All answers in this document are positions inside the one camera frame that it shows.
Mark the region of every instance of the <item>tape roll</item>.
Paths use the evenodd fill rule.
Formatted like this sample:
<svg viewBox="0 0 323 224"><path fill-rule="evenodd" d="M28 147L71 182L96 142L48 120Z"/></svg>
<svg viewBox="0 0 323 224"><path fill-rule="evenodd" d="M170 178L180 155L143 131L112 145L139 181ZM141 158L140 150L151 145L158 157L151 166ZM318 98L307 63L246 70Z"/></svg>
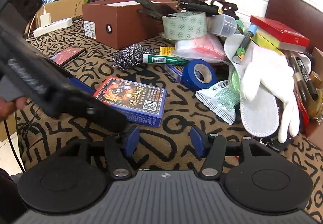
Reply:
<svg viewBox="0 0 323 224"><path fill-rule="evenodd" d="M184 85L193 92L217 83L214 69L204 60L191 60L183 70Z"/></svg>
<svg viewBox="0 0 323 224"><path fill-rule="evenodd" d="M185 12L163 16L165 38L179 41L206 35L206 15L204 12Z"/></svg>

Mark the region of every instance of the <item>green packet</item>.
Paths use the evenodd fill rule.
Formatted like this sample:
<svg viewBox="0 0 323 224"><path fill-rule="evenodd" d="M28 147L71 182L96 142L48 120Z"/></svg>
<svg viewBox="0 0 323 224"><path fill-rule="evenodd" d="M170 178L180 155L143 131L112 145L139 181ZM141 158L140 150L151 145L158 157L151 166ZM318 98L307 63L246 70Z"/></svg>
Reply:
<svg viewBox="0 0 323 224"><path fill-rule="evenodd" d="M234 123L235 106L240 103L240 97L233 92L228 80L218 82L208 89L199 90L195 96L229 125Z"/></svg>

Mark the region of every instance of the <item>white work glove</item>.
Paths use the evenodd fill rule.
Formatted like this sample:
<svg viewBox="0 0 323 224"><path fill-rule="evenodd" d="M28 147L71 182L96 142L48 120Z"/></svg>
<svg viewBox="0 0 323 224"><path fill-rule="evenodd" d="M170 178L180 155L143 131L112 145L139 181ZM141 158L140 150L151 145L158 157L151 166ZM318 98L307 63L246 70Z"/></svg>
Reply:
<svg viewBox="0 0 323 224"><path fill-rule="evenodd" d="M255 47L253 59L247 66L241 82L241 94L247 101L252 101L260 83L284 104L284 111L278 132L278 141L287 139L287 129L291 136L299 131L299 112L294 95L293 69L288 66L284 56L274 51Z"/></svg>

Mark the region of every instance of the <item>human hand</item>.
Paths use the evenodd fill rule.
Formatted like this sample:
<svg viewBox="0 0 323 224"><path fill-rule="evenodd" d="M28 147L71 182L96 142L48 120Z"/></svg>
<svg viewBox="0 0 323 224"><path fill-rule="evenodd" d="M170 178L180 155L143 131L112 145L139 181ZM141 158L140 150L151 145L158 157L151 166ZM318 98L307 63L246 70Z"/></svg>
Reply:
<svg viewBox="0 0 323 224"><path fill-rule="evenodd" d="M0 99L0 121L6 120L16 109L22 110L26 105L27 98L20 97L14 102L7 103L5 100Z"/></svg>

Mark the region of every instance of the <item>power adapter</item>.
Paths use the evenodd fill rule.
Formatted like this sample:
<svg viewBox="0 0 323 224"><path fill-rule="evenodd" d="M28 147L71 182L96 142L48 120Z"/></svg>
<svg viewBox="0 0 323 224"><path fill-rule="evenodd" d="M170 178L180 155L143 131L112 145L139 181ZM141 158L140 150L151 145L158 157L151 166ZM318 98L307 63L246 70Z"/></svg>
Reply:
<svg viewBox="0 0 323 224"><path fill-rule="evenodd" d="M52 19L50 14L46 12L45 6L43 5L44 13L40 16L40 25L41 27L46 27L52 24Z"/></svg>

